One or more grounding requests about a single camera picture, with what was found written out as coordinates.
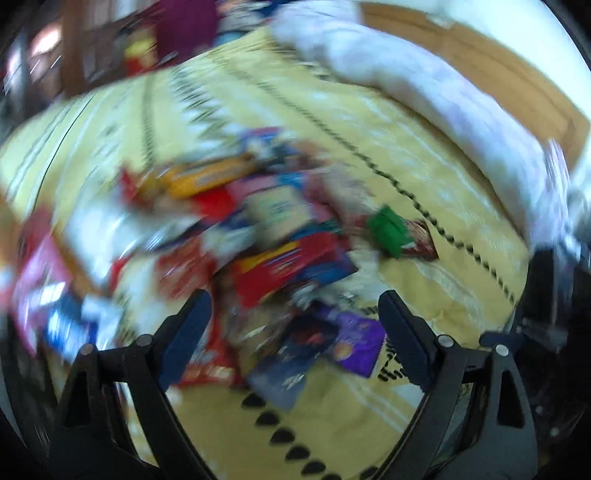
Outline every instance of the white fabric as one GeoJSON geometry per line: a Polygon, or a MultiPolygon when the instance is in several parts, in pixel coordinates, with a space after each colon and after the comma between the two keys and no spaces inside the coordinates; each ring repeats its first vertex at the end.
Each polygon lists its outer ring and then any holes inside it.
{"type": "Polygon", "coordinates": [[[442,130],[489,179],[531,250],[570,230],[569,174],[560,147],[540,143],[452,66],[402,38],[361,25],[354,2],[307,0],[281,7],[275,39],[343,80],[374,86],[442,130]]]}

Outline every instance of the metal rivet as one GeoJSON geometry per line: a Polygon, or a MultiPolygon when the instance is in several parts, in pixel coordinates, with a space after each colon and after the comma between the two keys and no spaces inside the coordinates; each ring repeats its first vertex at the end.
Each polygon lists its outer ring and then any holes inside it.
{"type": "Polygon", "coordinates": [[[509,349],[505,345],[497,345],[495,347],[495,352],[498,353],[500,356],[509,355],[509,349]]]}
{"type": "Polygon", "coordinates": [[[95,346],[92,343],[86,343],[80,347],[80,354],[81,355],[90,355],[92,351],[95,349],[95,346]]]}
{"type": "Polygon", "coordinates": [[[148,333],[140,335],[138,339],[135,341],[135,343],[139,346],[148,346],[152,343],[152,336],[148,333]]]}
{"type": "Polygon", "coordinates": [[[439,345],[445,348],[450,348],[453,346],[453,338],[449,335],[440,335],[439,337],[437,337],[437,341],[439,345]]]}

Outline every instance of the snack package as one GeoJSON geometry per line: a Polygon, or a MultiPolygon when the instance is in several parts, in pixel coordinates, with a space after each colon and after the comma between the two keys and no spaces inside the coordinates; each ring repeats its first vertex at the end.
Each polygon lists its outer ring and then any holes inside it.
{"type": "Polygon", "coordinates": [[[52,308],[44,329],[47,345],[60,357],[72,363],[86,343],[96,343],[98,326],[82,321],[82,305],[71,293],[65,293],[52,308]]]}
{"type": "Polygon", "coordinates": [[[315,232],[331,232],[338,235],[345,250],[349,250],[349,238],[345,235],[331,208],[315,201],[315,199],[326,197],[326,195],[318,194],[322,190],[319,185],[318,173],[296,171],[240,179],[228,185],[228,192],[236,202],[244,203],[251,196],[266,190],[292,187],[304,199],[312,221],[302,225],[299,230],[290,235],[290,239],[295,240],[315,232]]]}
{"type": "Polygon", "coordinates": [[[246,199],[245,208],[264,249],[274,247],[313,220],[309,206],[292,186],[254,193],[246,199]]]}
{"type": "Polygon", "coordinates": [[[379,321],[354,312],[341,312],[320,301],[314,301],[306,313],[339,328],[330,356],[345,370],[369,378],[374,371],[386,332],[379,321]]]}
{"type": "Polygon", "coordinates": [[[275,250],[236,260],[230,265],[230,272],[239,304],[244,309],[253,308],[309,265],[336,261],[337,247],[335,235],[318,232],[275,250]]]}
{"type": "Polygon", "coordinates": [[[43,337],[62,360],[72,363],[86,343],[98,350],[115,347],[115,335],[123,309],[108,299],[87,296],[84,302],[71,292],[51,307],[43,337]]]}
{"type": "Polygon", "coordinates": [[[123,307],[111,299],[97,295],[86,295],[80,311],[85,322],[97,326],[95,345],[98,350],[116,347],[116,336],[119,322],[123,318],[123,307]]]}
{"type": "Polygon", "coordinates": [[[160,177],[166,192],[174,199],[185,199],[253,173],[258,166],[242,157],[225,158],[198,166],[172,166],[160,177]]]}
{"type": "Polygon", "coordinates": [[[226,339],[249,355],[264,352],[273,345],[296,313],[285,292],[278,292],[265,303],[247,311],[236,305],[229,295],[224,297],[226,339]]]}
{"type": "Polygon", "coordinates": [[[37,334],[46,325],[49,309],[72,282],[46,220],[47,215],[40,211],[24,224],[22,266],[12,298],[17,331],[31,355],[37,353],[37,334]]]}
{"type": "MultiPolygon", "coordinates": [[[[153,335],[166,317],[179,312],[196,288],[211,290],[208,275],[215,259],[203,255],[201,240],[196,237],[173,249],[137,255],[122,266],[114,292],[125,308],[122,343],[142,333],[153,335]]],[[[214,314],[180,385],[233,385],[239,380],[236,359],[222,338],[215,308],[214,302],[214,314]]]]}
{"type": "Polygon", "coordinates": [[[224,222],[238,210],[238,203],[223,185],[191,198],[196,213],[213,223],[224,222]]]}
{"type": "Polygon", "coordinates": [[[328,162],[325,149],[295,140],[279,127],[247,130],[241,136],[241,144],[246,155],[271,172],[308,170],[328,162]]]}
{"type": "Polygon", "coordinates": [[[376,243],[394,258],[419,257],[427,261],[439,258],[427,222],[406,220],[384,206],[367,221],[376,243]]]}
{"type": "Polygon", "coordinates": [[[213,269],[214,260],[203,250],[201,238],[189,238],[158,256],[154,271],[158,294],[166,299],[189,298],[192,292],[211,283],[213,269]]]}
{"type": "Polygon", "coordinates": [[[234,352],[222,335],[217,313],[214,313],[199,346],[179,382],[179,387],[196,384],[219,384],[228,387],[240,382],[234,352]]]}
{"type": "Polygon", "coordinates": [[[89,279],[105,288],[114,262],[170,242],[198,220],[195,214],[127,206],[116,189],[107,189],[90,176],[64,234],[89,279]]]}
{"type": "Polygon", "coordinates": [[[355,180],[340,165],[311,171],[307,196],[330,206],[345,232],[351,235],[363,234],[367,219],[378,210],[363,182],[355,180]]]}
{"type": "Polygon", "coordinates": [[[291,410],[306,384],[306,373],[335,341],[338,327],[310,316],[287,326],[276,353],[263,358],[248,375],[252,389],[282,410],[291,410]]]}

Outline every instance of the yellow tablecloth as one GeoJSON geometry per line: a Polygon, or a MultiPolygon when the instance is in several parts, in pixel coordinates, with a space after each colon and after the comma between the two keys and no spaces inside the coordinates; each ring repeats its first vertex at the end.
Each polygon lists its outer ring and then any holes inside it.
{"type": "MultiPolygon", "coordinates": [[[[180,69],[233,121],[284,126],[313,140],[378,203],[409,219],[427,218],[440,259],[385,260],[379,280],[437,333],[475,346],[483,330],[505,323],[525,283],[527,249],[489,183],[440,131],[375,90],[319,77],[280,51],[265,29],[180,69]]],[[[59,232],[94,168],[115,172],[123,161],[143,168],[193,149],[199,137],[172,93],[176,71],[92,91],[23,125],[0,153],[0,179],[15,211],[22,217],[36,203],[52,203],[59,232]]],[[[367,301],[372,307],[377,296],[367,301]]],[[[367,478],[421,398],[399,373],[385,350],[369,380],[321,360],[290,413],[220,387],[187,388],[175,409],[220,479],[297,479],[303,470],[319,471],[315,478],[367,478]],[[257,425],[265,419],[276,424],[257,425]],[[269,443],[273,436],[282,441],[269,443]]],[[[149,456],[137,421],[130,428],[149,456]]]]}

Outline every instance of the yellow package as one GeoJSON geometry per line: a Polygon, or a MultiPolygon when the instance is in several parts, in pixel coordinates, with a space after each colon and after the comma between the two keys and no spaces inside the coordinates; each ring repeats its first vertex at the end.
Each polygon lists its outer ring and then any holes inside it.
{"type": "Polygon", "coordinates": [[[171,168],[160,178],[171,197],[184,199],[230,183],[255,170],[254,162],[236,157],[182,171],[171,168]]]}

